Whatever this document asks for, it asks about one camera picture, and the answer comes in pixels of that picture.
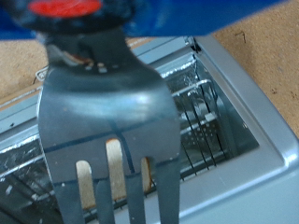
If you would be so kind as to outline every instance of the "wooden surface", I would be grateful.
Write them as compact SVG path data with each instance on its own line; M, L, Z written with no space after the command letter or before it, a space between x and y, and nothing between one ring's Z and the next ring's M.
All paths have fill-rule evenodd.
M214 36L299 136L299 0L272 7ZM140 44L133 42L132 47ZM0 99L32 85L35 72L45 65L45 50L37 42L0 42Z

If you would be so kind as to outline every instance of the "blue object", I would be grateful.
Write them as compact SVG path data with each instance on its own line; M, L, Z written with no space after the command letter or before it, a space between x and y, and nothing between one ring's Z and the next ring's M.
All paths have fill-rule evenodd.
M34 32L17 26L0 7L0 40L30 39L34 37Z
M136 0L135 16L124 24L129 36L207 35L285 0ZM0 39L32 38L0 8Z

